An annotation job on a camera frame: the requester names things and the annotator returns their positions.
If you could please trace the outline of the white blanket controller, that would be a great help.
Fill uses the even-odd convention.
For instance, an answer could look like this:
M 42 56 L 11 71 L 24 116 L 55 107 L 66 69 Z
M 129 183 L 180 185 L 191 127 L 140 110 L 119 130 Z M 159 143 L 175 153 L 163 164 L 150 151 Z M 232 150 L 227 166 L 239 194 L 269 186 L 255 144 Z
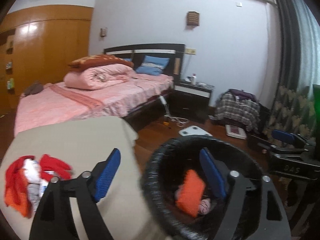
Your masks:
M 162 95 L 159 96 L 159 99 L 160 99 L 161 103 L 162 103 L 164 106 L 167 105 L 167 101 L 165 100 L 165 98 L 164 98 Z

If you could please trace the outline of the brown wall lamp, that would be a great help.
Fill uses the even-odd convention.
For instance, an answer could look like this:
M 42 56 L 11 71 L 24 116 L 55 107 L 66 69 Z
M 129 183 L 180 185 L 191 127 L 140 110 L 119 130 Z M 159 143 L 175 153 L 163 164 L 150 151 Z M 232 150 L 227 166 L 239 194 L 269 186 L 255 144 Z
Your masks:
M 187 12 L 186 24 L 188 27 L 198 27 L 200 25 L 200 14 L 196 11 Z

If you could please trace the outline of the grey slippers on bed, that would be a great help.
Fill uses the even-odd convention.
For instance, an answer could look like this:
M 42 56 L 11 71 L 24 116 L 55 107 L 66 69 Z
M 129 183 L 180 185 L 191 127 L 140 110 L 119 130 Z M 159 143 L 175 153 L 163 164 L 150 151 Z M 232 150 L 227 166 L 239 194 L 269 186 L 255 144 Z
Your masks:
M 23 95 L 24 96 L 34 95 L 42 92 L 43 90 L 44 90 L 43 84 L 39 82 L 35 82 L 31 86 L 25 89 L 25 91 L 23 92 Z

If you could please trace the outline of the white red floor box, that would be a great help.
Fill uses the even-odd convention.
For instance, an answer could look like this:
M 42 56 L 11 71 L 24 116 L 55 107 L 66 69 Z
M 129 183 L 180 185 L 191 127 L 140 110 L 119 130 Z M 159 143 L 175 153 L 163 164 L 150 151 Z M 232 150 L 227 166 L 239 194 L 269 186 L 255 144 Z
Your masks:
M 240 127 L 233 126 L 233 125 L 225 125 L 225 129 L 226 129 L 226 135 L 229 137 L 233 137 L 241 140 L 247 139 L 246 132 Z

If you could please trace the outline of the bed with pink sheet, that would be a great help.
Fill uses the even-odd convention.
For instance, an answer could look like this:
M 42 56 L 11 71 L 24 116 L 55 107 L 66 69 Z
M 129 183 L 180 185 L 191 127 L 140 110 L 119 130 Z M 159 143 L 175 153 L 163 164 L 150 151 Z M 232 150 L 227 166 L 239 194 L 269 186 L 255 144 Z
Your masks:
M 20 99 L 14 133 L 91 117 L 123 118 L 150 100 L 157 99 L 173 84 L 173 77 L 168 75 L 137 73 L 131 73 L 124 83 L 99 90 L 68 88 L 63 82 L 47 84 L 43 91 Z

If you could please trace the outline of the small wall switch lamp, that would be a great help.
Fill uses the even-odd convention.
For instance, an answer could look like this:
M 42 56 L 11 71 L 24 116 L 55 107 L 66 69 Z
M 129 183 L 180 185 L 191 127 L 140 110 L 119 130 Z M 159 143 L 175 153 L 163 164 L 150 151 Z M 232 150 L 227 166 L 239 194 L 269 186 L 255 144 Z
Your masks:
M 100 37 L 104 38 L 107 36 L 107 28 L 100 29 Z

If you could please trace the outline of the white lotion bottle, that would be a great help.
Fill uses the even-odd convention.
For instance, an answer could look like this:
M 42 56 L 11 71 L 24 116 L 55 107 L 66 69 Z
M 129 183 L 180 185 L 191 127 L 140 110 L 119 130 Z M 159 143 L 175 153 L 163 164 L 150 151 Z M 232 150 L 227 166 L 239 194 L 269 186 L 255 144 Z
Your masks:
M 192 85 L 196 85 L 196 79 L 197 79 L 197 76 L 196 76 L 196 74 L 194 73 L 194 74 L 192 75 L 192 77 L 191 77 L 191 84 L 192 84 Z

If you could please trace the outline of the orange foam net sleeve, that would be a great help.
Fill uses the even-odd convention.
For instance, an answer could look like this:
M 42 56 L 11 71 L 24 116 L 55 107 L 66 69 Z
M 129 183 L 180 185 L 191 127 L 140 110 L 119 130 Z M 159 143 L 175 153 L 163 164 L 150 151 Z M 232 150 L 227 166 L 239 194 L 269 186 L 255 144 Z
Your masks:
M 197 172 L 188 170 L 176 194 L 176 206 L 190 217 L 196 218 L 205 187 Z

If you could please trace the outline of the red brown patterned pillow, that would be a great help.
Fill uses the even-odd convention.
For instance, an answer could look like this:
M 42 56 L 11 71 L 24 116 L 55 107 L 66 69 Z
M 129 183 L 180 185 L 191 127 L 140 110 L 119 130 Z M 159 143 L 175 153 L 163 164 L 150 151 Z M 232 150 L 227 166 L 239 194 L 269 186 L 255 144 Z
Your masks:
M 82 57 L 70 62 L 68 65 L 71 67 L 72 71 L 83 72 L 88 68 L 106 66 L 110 64 L 123 64 L 131 68 L 134 67 L 133 62 L 131 61 L 126 61 L 114 55 L 105 55 L 105 54 Z

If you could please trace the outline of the folded pink quilt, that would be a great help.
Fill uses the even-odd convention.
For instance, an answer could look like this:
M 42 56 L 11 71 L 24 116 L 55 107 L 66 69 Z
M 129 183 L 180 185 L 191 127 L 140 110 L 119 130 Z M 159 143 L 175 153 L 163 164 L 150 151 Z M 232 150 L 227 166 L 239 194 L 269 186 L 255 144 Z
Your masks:
M 69 72 L 64 77 L 68 88 L 99 90 L 129 81 L 134 70 L 124 64 L 93 67 L 83 72 Z

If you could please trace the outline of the black lined trash bin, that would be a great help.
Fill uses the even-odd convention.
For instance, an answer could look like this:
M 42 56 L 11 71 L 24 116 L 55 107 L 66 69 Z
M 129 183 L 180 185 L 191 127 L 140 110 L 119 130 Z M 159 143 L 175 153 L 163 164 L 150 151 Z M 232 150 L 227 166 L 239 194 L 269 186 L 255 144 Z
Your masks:
M 160 226 L 182 239 L 249 239 L 261 215 L 261 168 L 243 150 L 207 135 L 170 139 L 142 177 Z

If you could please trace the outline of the wooden wardrobe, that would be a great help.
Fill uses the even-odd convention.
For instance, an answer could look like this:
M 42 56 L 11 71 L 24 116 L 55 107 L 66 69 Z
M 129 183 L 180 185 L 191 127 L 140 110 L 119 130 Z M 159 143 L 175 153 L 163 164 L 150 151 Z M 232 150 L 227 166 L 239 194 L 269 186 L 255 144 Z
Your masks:
M 63 80 L 68 64 L 88 54 L 92 7 L 41 5 L 1 22 L 1 114 L 15 109 L 36 81 Z

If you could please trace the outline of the patterned curtain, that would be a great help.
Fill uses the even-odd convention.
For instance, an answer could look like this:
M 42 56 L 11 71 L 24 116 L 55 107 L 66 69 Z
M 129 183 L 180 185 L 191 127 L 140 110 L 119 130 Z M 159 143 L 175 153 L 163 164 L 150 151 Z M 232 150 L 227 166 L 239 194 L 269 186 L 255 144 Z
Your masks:
M 319 84 L 319 23 L 304 0 L 276 0 L 281 29 L 279 80 L 264 134 L 278 129 L 316 140 L 313 85 Z

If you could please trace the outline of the white bathroom scale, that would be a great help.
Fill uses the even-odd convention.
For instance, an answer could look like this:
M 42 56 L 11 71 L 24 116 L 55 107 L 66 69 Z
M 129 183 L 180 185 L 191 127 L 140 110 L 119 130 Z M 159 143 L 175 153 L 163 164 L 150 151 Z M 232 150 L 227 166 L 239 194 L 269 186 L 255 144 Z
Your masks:
M 205 135 L 205 136 L 212 137 L 212 135 L 209 132 L 205 131 L 199 126 L 194 126 L 194 125 L 181 129 L 178 133 L 180 136 L 183 136 L 183 137 L 189 136 L 189 135 Z

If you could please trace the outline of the dark wooden headboard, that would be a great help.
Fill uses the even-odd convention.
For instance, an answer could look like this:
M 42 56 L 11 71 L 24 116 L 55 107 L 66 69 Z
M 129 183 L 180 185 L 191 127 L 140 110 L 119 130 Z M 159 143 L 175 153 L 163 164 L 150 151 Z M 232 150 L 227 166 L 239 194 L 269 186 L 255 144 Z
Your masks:
M 107 55 L 131 59 L 134 69 L 142 64 L 146 56 L 169 58 L 169 63 L 163 70 L 163 74 L 172 76 L 174 83 L 178 83 L 181 79 L 184 52 L 185 44 L 179 43 L 132 44 L 103 50 L 103 53 Z

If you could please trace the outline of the wall power outlet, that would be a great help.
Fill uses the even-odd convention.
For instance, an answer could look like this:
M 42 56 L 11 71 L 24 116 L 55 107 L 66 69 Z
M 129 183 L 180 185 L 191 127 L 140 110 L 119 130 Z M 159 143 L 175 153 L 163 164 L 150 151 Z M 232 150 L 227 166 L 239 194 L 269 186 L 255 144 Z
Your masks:
M 185 48 L 184 53 L 187 54 L 187 55 L 196 55 L 196 49 L 194 49 L 194 48 Z

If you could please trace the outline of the black white nightstand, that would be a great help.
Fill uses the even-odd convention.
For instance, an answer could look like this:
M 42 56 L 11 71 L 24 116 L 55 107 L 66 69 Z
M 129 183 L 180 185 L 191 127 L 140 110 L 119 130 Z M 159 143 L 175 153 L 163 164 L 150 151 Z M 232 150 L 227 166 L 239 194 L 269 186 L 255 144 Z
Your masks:
M 169 96 L 170 113 L 194 122 L 204 124 L 208 119 L 210 98 L 214 86 L 197 83 L 192 85 L 187 81 L 174 84 Z

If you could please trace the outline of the red knit glove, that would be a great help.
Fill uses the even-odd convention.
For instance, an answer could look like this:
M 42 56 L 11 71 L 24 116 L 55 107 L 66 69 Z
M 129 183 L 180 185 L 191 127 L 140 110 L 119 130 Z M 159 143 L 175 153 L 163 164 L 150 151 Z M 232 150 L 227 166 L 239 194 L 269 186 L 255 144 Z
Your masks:
M 25 155 L 15 160 L 5 172 L 5 192 L 7 188 L 13 185 L 14 182 L 20 180 L 18 171 L 23 168 L 24 161 L 26 159 L 35 160 L 34 155 Z M 40 177 L 47 181 L 50 181 L 53 175 L 48 174 L 48 171 L 55 172 L 60 178 L 64 180 L 71 179 L 72 167 L 60 159 L 51 157 L 48 154 L 42 155 L 40 159 Z

